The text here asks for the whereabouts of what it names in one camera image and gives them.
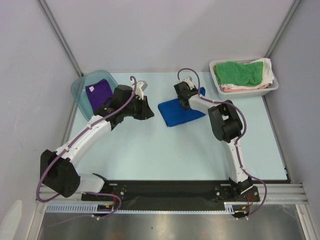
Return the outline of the aluminium rail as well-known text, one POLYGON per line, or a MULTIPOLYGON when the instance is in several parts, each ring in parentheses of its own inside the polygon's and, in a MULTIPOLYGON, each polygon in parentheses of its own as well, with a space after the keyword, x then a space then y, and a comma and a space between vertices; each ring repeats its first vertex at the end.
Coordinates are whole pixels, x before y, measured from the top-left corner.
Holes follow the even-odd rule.
MULTIPOLYGON (((219 192, 222 202, 235 202, 231 191, 227 188, 228 184, 222 186, 213 186, 212 183, 207 185, 177 184, 174 186, 169 183, 142 184, 140 181, 136 183, 112 183, 112 193, 124 200, 134 199, 136 197, 155 197, 155 198, 216 198, 219 192)), ((256 184, 245 194, 249 194, 252 198, 259 197, 258 202, 265 199, 266 204, 307 204, 308 199, 304 188, 301 184, 256 184)))

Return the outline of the white plastic basket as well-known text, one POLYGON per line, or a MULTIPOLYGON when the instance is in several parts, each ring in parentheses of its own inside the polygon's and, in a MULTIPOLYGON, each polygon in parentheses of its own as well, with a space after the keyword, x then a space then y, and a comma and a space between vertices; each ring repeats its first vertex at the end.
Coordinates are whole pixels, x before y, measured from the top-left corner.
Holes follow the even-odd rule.
POLYGON ((272 71, 272 64, 271 60, 269 58, 258 58, 256 56, 254 57, 242 57, 242 58, 229 58, 229 59, 220 59, 220 60, 212 60, 209 63, 210 67, 210 73, 212 75, 213 83, 214 86, 217 89, 217 94, 222 100, 227 100, 227 99, 236 99, 236 98, 249 98, 249 97, 259 97, 263 96, 270 91, 277 90, 279 88, 279 83, 278 80, 275 76, 275 74, 272 71), (219 83, 217 81, 216 75, 214 73, 213 67, 217 64, 220 63, 225 63, 225 62, 236 62, 240 64, 249 64, 249 63, 254 63, 254 62, 263 62, 266 63, 266 70, 263 70, 263 73, 266 74, 267 77, 271 77, 272 81, 265 81, 263 80, 262 82, 265 84, 270 84, 268 88, 265 89, 257 89, 257 90, 247 90, 247 91, 237 91, 237 92, 224 92, 220 87, 219 83))

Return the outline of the purple microfiber towel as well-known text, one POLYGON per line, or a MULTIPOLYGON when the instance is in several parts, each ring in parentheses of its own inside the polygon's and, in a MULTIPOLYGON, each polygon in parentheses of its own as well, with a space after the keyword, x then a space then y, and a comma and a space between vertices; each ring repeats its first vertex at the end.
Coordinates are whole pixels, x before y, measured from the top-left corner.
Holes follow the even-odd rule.
POLYGON ((111 86, 106 79, 102 79, 95 84, 86 86, 85 92, 94 114, 108 98, 113 96, 111 86))

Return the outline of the blue towel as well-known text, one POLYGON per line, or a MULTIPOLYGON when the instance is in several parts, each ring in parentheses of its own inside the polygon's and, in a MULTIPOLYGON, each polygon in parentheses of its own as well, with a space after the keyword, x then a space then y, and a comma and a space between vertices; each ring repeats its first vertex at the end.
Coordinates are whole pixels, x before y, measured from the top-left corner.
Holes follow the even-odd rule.
POLYGON ((175 127, 205 116, 197 110, 185 110, 180 106, 178 98, 159 103, 157 107, 168 127, 175 127))

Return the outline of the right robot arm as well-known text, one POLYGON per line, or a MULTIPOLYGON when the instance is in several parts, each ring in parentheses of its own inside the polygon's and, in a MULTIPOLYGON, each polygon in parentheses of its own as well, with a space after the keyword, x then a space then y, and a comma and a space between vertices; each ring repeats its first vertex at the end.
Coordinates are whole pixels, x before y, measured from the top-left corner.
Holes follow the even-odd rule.
POLYGON ((248 196, 252 187, 252 178, 246 172, 242 161, 240 138, 246 131, 244 121, 240 119, 237 108, 228 101, 214 101, 204 97, 191 83, 181 81, 174 85, 178 102, 185 110, 195 110, 208 115, 215 138, 222 142, 227 155, 229 179, 232 187, 230 195, 236 201, 248 196))

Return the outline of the green microfiber towel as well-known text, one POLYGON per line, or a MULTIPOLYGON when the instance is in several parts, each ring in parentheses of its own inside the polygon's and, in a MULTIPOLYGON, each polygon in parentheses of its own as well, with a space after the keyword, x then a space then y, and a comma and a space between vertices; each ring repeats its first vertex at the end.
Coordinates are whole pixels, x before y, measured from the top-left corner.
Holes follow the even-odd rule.
POLYGON ((262 83, 263 67, 262 61, 247 64, 227 61, 216 64, 213 72, 221 85, 255 87, 262 83))

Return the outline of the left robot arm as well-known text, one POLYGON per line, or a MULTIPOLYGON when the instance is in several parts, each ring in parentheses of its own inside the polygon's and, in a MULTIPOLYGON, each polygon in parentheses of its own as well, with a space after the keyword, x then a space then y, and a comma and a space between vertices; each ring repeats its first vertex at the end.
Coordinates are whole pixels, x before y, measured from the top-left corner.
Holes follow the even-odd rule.
POLYGON ((145 81, 132 86, 118 85, 113 96, 104 102, 78 135, 54 151, 45 150, 40 156, 39 183, 65 198, 75 192, 92 192, 99 200, 107 199, 110 195, 110 187, 105 184, 107 180, 96 173, 77 173, 76 167, 87 151, 124 118, 143 121, 154 117, 144 94, 146 87, 145 81))

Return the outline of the left aluminium frame post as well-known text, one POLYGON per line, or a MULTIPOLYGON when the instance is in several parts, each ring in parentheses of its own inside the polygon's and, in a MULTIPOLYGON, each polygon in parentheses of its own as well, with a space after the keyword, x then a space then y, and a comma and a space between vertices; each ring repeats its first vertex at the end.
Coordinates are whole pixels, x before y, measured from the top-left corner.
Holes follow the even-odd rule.
POLYGON ((58 43, 60 44, 62 50, 64 51, 67 59, 69 60, 71 66, 75 70, 76 74, 79 77, 82 77, 84 74, 72 52, 72 49, 70 48, 52 10, 50 9, 50 6, 48 5, 46 0, 36 0, 36 3, 38 4, 39 8, 41 9, 45 19, 47 20, 51 30, 53 31, 53 34, 55 35, 58 43))

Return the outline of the translucent blue plastic tray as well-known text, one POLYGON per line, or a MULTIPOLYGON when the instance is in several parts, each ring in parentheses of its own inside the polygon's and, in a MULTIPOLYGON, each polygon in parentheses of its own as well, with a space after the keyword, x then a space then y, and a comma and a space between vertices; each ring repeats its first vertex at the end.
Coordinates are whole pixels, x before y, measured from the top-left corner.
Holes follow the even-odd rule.
POLYGON ((96 84, 102 79, 106 79, 108 81, 114 93, 114 90, 118 86, 118 83, 113 78, 113 76, 105 70, 97 70, 86 74, 74 81, 70 87, 71 94, 80 112, 87 121, 91 119, 94 113, 86 94, 86 86, 96 84))

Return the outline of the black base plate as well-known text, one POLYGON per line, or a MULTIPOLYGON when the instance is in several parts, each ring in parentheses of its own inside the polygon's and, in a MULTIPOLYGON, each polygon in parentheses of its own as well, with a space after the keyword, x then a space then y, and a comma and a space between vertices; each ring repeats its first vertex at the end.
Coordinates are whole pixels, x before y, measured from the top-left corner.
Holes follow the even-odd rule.
POLYGON ((82 201, 106 202, 120 197, 123 211, 221 211, 225 202, 241 206, 260 201, 258 188, 240 194, 229 180, 110 180, 102 196, 83 194, 82 201))

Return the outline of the white towel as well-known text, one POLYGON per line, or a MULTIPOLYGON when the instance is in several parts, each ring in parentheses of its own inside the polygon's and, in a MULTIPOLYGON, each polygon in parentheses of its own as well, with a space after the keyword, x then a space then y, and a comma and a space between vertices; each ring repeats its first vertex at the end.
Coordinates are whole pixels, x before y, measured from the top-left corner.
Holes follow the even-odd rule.
POLYGON ((210 68, 225 92, 265 89, 275 80, 269 58, 216 60, 210 63, 210 68))

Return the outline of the pink towel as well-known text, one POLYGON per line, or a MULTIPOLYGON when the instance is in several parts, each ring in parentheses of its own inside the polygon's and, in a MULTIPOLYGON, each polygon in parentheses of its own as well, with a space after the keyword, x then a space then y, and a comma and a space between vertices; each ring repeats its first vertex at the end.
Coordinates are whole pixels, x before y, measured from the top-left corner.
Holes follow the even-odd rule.
POLYGON ((264 84, 264 85, 257 85, 257 86, 239 86, 239 85, 234 85, 234 84, 220 84, 219 87, 221 88, 222 91, 231 93, 231 92, 241 92, 241 91, 251 91, 251 90, 262 90, 266 89, 270 86, 271 84, 264 84))

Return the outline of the right aluminium frame post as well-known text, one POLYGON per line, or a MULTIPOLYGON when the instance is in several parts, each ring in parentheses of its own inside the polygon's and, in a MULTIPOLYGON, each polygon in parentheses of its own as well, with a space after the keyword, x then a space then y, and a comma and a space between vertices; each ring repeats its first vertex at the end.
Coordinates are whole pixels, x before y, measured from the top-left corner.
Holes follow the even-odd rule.
POLYGON ((295 13, 299 9, 302 2, 303 2, 302 0, 294 0, 292 2, 292 4, 290 5, 288 12, 286 13, 286 15, 285 15, 283 21, 281 22, 268 50, 265 53, 266 58, 270 58, 272 56, 275 48, 277 47, 278 43, 280 42, 284 32, 286 31, 287 27, 289 26, 291 20, 293 19, 295 13))

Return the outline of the aluminium frame post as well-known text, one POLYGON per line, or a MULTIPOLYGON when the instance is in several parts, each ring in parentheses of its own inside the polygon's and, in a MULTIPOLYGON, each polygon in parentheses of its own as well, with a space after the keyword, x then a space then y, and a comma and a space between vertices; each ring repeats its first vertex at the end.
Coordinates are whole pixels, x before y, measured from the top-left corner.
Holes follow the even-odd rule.
POLYGON ((67 59, 69 60, 71 66, 75 70, 76 74, 79 77, 82 77, 84 74, 72 52, 72 49, 70 48, 52 10, 50 9, 50 6, 48 5, 46 0, 36 0, 36 3, 38 4, 39 8, 41 9, 45 19, 47 20, 51 30, 53 31, 53 34, 55 35, 58 43, 60 44, 62 50, 64 51, 67 59))
POLYGON ((266 58, 270 58, 272 56, 275 48, 277 47, 278 43, 280 42, 284 32, 286 31, 287 27, 289 26, 291 20, 293 19, 295 13, 299 9, 302 2, 303 2, 302 0, 294 0, 292 2, 292 4, 290 5, 288 12, 286 13, 286 15, 285 15, 283 21, 281 22, 268 50, 265 53, 266 58))

